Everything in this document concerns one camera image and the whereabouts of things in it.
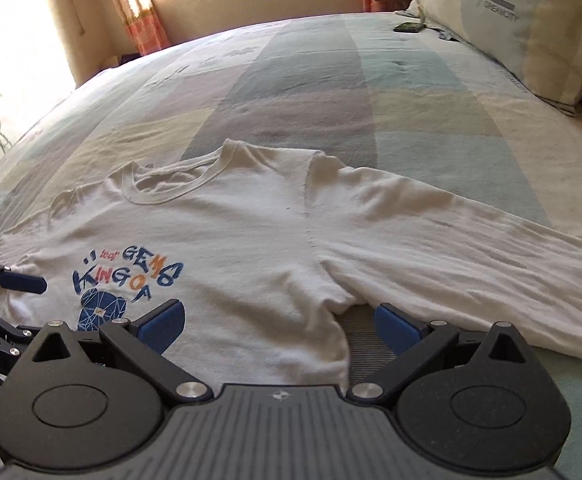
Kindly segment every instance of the white t-shirt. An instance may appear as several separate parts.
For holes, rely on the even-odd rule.
[[[333,314],[390,302],[582,358],[582,240],[315,150],[226,140],[164,168],[128,164],[62,193],[0,237],[0,261],[46,278],[10,292],[13,324],[91,330],[171,298],[186,326],[165,356],[222,383],[346,387]]]

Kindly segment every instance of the bed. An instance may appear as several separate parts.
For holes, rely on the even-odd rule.
[[[163,165],[226,138],[315,148],[582,237],[582,110],[568,118],[507,70],[434,30],[397,34],[389,13],[231,30],[107,70],[0,161],[0,232],[59,192],[129,160]],[[351,381],[390,357],[372,309],[340,319]],[[537,354],[572,411],[558,462],[582,479],[582,361]]]

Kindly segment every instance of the mobile phone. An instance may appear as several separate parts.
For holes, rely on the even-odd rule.
[[[415,23],[415,22],[405,22],[399,24],[397,27],[394,27],[393,30],[395,32],[420,32],[424,30],[426,25],[424,23]]]

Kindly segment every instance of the blue gripper pad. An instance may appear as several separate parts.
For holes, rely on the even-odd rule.
[[[154,311],[149,312],[133,323],[137,327],[136,337],[158,354],[162,354],[180,336],[185,319],[181,301],[170,300],[162,307],[164,309],[157,315],[152,316]]]
[[[411,324],[404,319],[408,316],[403,318],[396,311],[394,306],[385,304],[375,309],[375,333],[395,355],[400,355],[422,341],[426,333],[423,323],[412,320]]]
[[[10,290],[43,294],[46,291],[46,280],[40,276],[29,276],[5,270],[0,273],[0,286]]]

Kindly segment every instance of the pillow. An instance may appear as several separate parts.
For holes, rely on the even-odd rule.
[[[582,97],[582,0],[413,0],[409,12],[449,28],[559,107]]]

